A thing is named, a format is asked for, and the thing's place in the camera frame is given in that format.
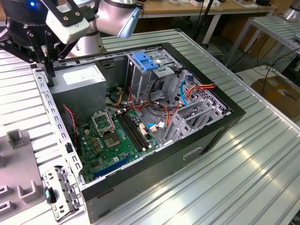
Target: side panel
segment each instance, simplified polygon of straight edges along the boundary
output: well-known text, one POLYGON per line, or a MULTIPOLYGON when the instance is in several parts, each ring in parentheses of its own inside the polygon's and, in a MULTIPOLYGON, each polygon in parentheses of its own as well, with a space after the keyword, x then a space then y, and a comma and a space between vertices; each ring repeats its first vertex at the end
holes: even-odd
POLYGON ((106 213, 109 213, 200 157, 203 152, 208 151, 207 148, 211 149, 211 147, 213 147, 211 144, 216 143, 223 134, 226 133, 229 127, 231 126, 221 127, 215 130, 191 145, 87 201, 86 206, 90 222, 93 223, 106 213))

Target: table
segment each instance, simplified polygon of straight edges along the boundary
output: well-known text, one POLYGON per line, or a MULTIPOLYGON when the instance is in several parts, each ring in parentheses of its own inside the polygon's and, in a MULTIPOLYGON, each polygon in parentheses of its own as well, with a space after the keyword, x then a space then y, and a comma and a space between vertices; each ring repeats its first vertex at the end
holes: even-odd
POLYGON ((250 42, 247 45, 248 47, 246 47, 246 49, 244 50, 245 52, 247 52, 247 50, 254 43, 256 37, 261 32, 268 34, 270 37, 276 39, 282 44, 282 46, 276 52, 272 62, 275 62, 276 58, 280 56, 279 54, 284 46, 290 48, 292 51, 300 48, 300 41, 295 39, 295 34, 300 33, 300 22, 288 22, 280 16, 249 18, 229 52, 229 56, 225 64, 226 66, 228 66, 231 62, 236 50, 240 46, 240 43, 242 42, 243 38, 245 37, 247 31, 250 29, 251 26, 255 26, 258 29, 254 35, 254 38, 250 40, 250 42))
MULTIPOLYGON (((196 7, 190 3, 182 3, 180 5, 171 4, 168 0, 162 1, 147 1, 144 4, 144 13, 140 14, 140 18, 157 18, 157 17, 176 17, 176 16, 190 16, 199 15, 200 7, 196 7)), ((273 15, 277 6, 271 7, 258 6, 257 8, 244 8, 232 0, 227 0, 221 3, 219 7, 212 7, 209 15, 214 15, 209 29, 203 39, 203 44, 208 44, 216 25, 223 14, 245 14, 245 13, 267 13, 266 16, 273 15)), ((2 5, 0 4, 0 26, 5 26, 6 19, 2 5)))
MULTIPOLYGON (((288 224, 300 209, 300 129, 183 32, 106 37, 108 51, 171 43, 246 114, 207 154, 95 224, 288 224)), ((64 162, 27 63, 0 52, 0 135, 28 130, 41 174, 64 162)), ((4 224, 55 224, 43 202, 4 224)), ((88 224, 84 211, 61 224, 88 224)))

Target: motherboard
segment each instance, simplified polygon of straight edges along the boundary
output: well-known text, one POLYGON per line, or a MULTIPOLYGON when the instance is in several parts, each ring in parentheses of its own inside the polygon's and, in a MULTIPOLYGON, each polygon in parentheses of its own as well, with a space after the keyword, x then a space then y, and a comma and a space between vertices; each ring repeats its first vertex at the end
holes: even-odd
POLYGON ((154 136, 144 128, 133 110, 119 115, 101 112, 78 126, 81 174, 86 183, 159 148, 154 136))

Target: blue cable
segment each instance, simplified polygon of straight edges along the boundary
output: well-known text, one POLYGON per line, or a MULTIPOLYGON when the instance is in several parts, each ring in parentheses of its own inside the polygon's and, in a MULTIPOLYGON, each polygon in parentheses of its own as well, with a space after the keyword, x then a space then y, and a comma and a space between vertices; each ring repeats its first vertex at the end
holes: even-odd
POLYGON ((180 85, 180 97, 181 97, 181 100, 183 101, 183 103, 184 103, 185 105, 188 105, 188 104, 187 104, 186 100, 184 99, 184 94, 183 94, 183 83, 184 83, 185 81, 187 81, 187 80, 188 80, 187 78, 184 79, 184 80, 181 82, 181 85, 180 85))
POLYGON ((155 123, 150 123, 150 124, 148 124, 147 126, 146 126, 146 130, 148 130, 150 127, 152 127, 152 126, 154 126, 155 125, 155 123))

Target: metal slat surface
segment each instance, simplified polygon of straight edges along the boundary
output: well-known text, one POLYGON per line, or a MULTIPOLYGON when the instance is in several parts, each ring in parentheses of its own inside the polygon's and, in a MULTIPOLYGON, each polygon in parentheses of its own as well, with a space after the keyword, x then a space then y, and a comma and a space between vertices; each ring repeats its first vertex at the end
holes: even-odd
MULTIPOLYGON (((246 115, 207 154, 95 224, 287 224, 300 208, 299 128, 181 32, 103 39, 108 51, 166 41, 216 82, 246 115)), ((10 57, 3 51, 0 55, 10 57)), ((12 64, 10 72, 7 67, 0 66, 0 135, 16 128, 28 130, 43 174, 64 159, 29 68, 17 70, 12 64)), ((1 225, 45 221, 55 223, 50 206, 43 202, 1 225)), ((61 224, 88 223, 84 211, 79 211, 61 224)))
POLYGON ((271 16, 254 17, 251 23, 286 47, 292 50, 300 48, 300 42, 294 38, 300 33, 300 22, 288 22, 280 16, 271 16))

